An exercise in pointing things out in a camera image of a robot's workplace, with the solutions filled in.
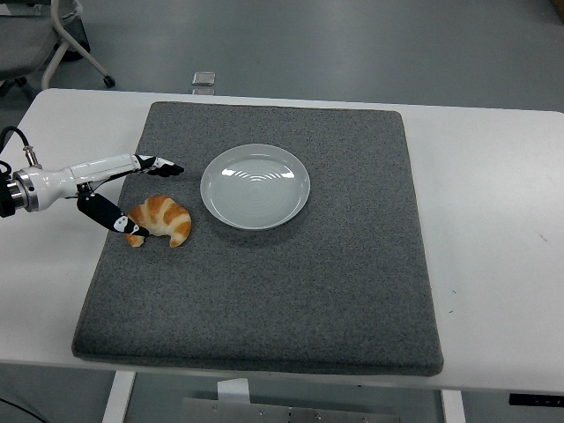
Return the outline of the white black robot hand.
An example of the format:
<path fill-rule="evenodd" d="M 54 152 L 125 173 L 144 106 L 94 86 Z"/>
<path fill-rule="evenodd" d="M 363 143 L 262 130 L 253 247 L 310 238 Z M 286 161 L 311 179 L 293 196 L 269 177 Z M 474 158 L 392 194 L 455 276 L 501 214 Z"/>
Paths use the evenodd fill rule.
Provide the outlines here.
<path fill-rule="evenodd" d="M 144 227 L 134 223 L 116 204 L 95 190 L 102 184 L 128 174 L 150 174 L 160 177 L 177 176 L 184 168 L 156 156 L 122 154 L 105 159 L 65 167 L 58 171 L 25 171 L 31 186 L 28 205 L 34 212 L 48 209 L 59 199 L 75 198 L 77 208 L 106 229 L 146 236 Z"/>

